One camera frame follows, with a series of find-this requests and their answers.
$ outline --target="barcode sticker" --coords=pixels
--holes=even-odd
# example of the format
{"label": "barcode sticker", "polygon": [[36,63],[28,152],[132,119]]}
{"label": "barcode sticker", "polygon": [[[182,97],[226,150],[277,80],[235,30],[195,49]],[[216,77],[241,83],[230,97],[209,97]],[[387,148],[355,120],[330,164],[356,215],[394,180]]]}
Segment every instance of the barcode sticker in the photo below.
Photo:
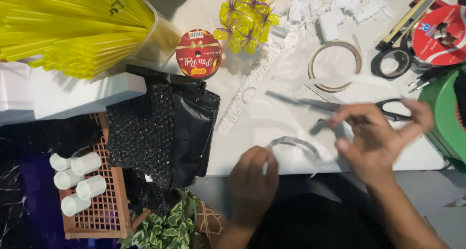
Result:
{"label": "barcode sticker", "polygon": [[203,31],[190,32],[189,33],[189,38],[190,39],[197,39],[197,38],[203,38],[203,37],[204,37],[204,32]]}

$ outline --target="plastic stencil ruler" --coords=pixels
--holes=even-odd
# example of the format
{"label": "plastic stencil ruler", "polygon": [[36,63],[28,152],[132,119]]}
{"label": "plastic stencil ruler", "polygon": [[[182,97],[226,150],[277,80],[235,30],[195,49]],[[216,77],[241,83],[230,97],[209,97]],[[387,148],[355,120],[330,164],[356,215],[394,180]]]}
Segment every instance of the plastic stencil ruler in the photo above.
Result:
{"label": "plastic stencil ruler", "polygon": [[270,67],[279,53],[279,50],[270,46],[262,46],[259,59],[253,64],[248,77],[246,77],[240,89],[236,92],[225,114],[215,127],[216,132],[225,137],[230,135],[239,121],[242,112],[244,112],[248,103],[251,102],[257,88],[259,88],[270,71]]}

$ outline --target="floor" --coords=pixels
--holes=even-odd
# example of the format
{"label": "floor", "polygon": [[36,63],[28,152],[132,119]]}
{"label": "floor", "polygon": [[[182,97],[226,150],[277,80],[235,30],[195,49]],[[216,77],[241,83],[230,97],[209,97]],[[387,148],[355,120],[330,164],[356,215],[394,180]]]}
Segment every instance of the floor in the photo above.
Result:
{"label": "floor", "polygon": [[216,248],[220,233],[225,228],[228,220],[206,205],[203,201],[199,202],[197,210],[198,221],[196,222],[196,230],[206,234],[212,248]]}

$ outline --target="black scissors handle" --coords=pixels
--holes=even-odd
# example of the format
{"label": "black scissors handle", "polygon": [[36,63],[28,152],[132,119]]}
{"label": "black scissors handle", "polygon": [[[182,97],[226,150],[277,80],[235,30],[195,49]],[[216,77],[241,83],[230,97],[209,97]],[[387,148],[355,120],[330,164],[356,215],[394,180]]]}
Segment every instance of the black scissors handle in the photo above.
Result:
{"label": "black scissors handle", "polygon": [[411,121],[412,120],[411,116],[405,116],[405,115],[402,115],[402,114],[389,112],[389,111],[386,111],[386,110],[383,109],[383,106],[386,103],[393,103],[393,102],[401,103],[401,99],[396,98],[396,99],[388,99],[388,100],[380,101],[380,102],[376,103],[376,106],[382,112],[383,115],[385,115],[387,118],[391,118],[391,119],[388,119],[388,120],[392,120],[392,121],[395,121],[395,122]]}

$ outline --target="scissor blade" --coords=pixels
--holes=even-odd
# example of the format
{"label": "scissor blade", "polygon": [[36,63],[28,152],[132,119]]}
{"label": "scissor blade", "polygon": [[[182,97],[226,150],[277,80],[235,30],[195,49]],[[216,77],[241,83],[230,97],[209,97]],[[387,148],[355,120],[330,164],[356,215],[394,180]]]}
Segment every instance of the scissor blade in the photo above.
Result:
{"label": "scissor blade", "polygon": [[306,99],[306,98],[295,98],[296,101],[299,101],[301,103],[311,105],[312,107],[331,111],[331,112],[337,112],[341,105],[337,103],[327,103],[319,100],[313,100],[313,99]]}

